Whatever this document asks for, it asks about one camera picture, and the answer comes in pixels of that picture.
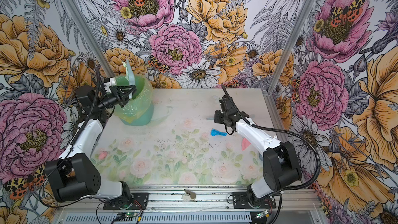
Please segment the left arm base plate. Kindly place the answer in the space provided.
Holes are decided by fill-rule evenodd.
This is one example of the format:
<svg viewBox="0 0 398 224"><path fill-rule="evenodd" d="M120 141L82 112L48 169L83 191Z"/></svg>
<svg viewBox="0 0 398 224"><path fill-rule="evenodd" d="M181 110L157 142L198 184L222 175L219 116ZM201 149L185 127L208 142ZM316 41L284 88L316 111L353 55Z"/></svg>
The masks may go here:
<svg viewBox="0 0 398 224"><path fill-rule="evenodd" d="M145 210L148 204L149 193L134 192L129 197L120 196L112 200L107 200L103 210Z"/></svg>

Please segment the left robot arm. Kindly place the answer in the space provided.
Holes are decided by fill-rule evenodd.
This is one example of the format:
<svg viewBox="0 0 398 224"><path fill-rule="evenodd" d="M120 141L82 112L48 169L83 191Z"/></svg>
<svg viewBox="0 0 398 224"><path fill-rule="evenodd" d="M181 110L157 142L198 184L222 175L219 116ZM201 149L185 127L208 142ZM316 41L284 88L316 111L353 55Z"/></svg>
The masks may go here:
<svg viewBox="0 0 398 224"><path fill-rule="evenodd" d="M135 85L109 84L96 88L85 85L76 90L78 103L85 111L84 122L67 150L45 165L45 175L57 202L78 202L85 198L107 200L113 207L125 208L133 202L127 183L108 181L93 162L91 152L107 122L107 110L124 107L136 92Z"/></svg>

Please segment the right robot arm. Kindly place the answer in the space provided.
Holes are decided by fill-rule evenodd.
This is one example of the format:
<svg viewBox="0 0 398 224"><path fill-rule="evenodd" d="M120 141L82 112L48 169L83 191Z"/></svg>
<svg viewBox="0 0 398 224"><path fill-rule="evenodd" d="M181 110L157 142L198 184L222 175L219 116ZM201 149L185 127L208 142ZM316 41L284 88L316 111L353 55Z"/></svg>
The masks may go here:
<svg viewBox="0 0 398 224"><path fill-rule="evenodd" d="M229 95L219 101L221 110L215 111L214 122L231 128L245 138L263 157L262 177L247 187L248 203L253 207L263 205L271 195L298 181L302 177L293 145L270 136L245 112L236 107Z"/></svg>

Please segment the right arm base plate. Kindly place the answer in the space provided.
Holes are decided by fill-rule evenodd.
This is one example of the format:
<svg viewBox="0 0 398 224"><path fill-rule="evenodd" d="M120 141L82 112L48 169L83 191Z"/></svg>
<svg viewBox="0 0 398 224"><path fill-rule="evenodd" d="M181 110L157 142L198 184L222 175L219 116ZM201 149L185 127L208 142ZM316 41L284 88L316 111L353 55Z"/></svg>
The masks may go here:
<svg viewBox="0 0 398 224"><path fill-rule="evenodd" d="M277 207L273 198L269 196L257 198L249 192L233 192L232 204L234 209L274 209Z"/></svg>

